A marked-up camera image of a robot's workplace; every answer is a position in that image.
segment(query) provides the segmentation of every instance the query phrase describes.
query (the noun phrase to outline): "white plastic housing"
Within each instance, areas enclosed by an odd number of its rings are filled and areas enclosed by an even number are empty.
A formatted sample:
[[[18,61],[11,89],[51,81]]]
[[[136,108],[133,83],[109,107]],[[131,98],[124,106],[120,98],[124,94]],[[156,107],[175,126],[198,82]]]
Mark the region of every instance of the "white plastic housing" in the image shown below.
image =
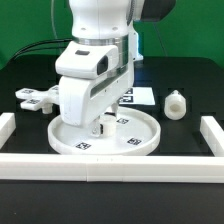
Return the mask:
[[[224,131],[212,116],[203,116],[201,134],[216,157],[224,157]]]
[[[110,39],[128,35],[129,0],[70,0],[72,34],[85,39]]]
[[[165,99],[165,114],[171,120],[179,120],[186,114],[186,100],[175,90]]]
[[[56,61],[56,71],[65,76],[96,79],[101,75],[97,72],[98,64],[105,57],[106,71],[114,69],[119,61],[118,47],[115,45],[87,46],[72,41]]]
[[[107,74],[97,79],[78,79],[63,76],[59,83],[59,104],[62,120],[70,125],[85,127],[115,103],[134,82],[134,68],[131,55],[128,70],[106,83],[96,94],[92,89],[107,79]]]

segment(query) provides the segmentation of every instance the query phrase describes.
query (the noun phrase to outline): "white bracket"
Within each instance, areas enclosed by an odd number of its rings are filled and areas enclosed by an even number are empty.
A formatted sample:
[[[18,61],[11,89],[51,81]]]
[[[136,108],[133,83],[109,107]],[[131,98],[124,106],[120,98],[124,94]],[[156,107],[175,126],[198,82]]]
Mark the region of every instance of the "white bracket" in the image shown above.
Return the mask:
[[[37,111],[42,108],[43,114],[52,113],[53,104],[59,105],[58,86],[43,92],[24,88],[16,92],[16,97],[26,100],[20,104],[22,109]]]

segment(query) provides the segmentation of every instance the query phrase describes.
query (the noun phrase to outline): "small white cylinder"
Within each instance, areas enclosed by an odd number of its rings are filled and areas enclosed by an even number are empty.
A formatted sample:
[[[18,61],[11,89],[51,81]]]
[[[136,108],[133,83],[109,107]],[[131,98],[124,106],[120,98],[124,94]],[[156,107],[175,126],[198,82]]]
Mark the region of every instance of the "small white cylinder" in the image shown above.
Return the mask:
[[[180,120],[186,114],[186,100],[175,90],[165,99],[165,114],[171,120]]]
[[[103,126],[102,137],[110,137],[116,133],[117,119],[116,117],[108,114],[100,116],[100,124]]]

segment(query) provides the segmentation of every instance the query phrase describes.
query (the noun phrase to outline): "black cable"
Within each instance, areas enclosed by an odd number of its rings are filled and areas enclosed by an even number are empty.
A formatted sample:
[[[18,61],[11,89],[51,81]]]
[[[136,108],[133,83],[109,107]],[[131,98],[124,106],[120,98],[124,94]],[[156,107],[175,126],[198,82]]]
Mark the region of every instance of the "black cable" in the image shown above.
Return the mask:
[[[40,41],[40,42],[36,42],[36,43],[33,43],[33,44],[30,44],[26,47],[23,47],[21,48],[19,51],[17,51],[11,58],[10,60],[8,61],[7,64],[11,63],[13,60],[15,60],[19,55],[21,54],[24,54],[24,53],[28,53],[28,52],[31,52],[29,51],[29,49],[32,49],[34,47],[37,47],[37,46],[41,46],[41,45],[45,45],[45,44],[57,44],[57,43],[68,43],[72,41],[72,39],[58,39],[58,40],[45,40],[45,41]],[[64,47],[54,47],[54,48],[50,48],[50,49],[59,49],[59,48],[64,48]],[[34,49],[33,51],[35,50],[47,50],[47,48],[39,48],[39,49]]]
[[[162,50],[164,52],[164,55],[166,57],[168,57],[168,53],[167,53],[167,50],[165,48],[165,45],[163,44],[162,37],[161,37],[160,31],[159,31],[159,29],[157,27],[157,24],[156,23],[153,23],[153,27],[154,27],[154,29],[155,29],[155,31],[157,33],[158,38],[159,38],[160,46],[161,46],[161,48],[162,48]]]
[[[19,55],[16,55],[13,60],[15,60],[17,57],[19,57],[21,54],[26,54],[34,51],[42,51],[42,50],[57,50],[57,49],[65,49],[66,47],[45,47],[45,48],[37,48],[37,49],[31,49],[21,52]]]

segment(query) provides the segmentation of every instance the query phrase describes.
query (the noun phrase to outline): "green wall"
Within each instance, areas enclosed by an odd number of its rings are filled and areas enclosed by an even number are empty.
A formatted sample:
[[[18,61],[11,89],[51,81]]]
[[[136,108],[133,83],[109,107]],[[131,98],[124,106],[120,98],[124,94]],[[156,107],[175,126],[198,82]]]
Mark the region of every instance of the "green wall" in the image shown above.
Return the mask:
[[[72,16],[67,0],[55,1],[58,36],[71,37]],[[0,1],[0,68],[23,46],[53,39],[50,3]],[[175,9],[158,24],[168,55],[207,57],[224,67],[223,12],[224,0],[177,0]],[[163,56],[152,24],[137,23],[135,27],[142,40],[141,52],[145,56]]]

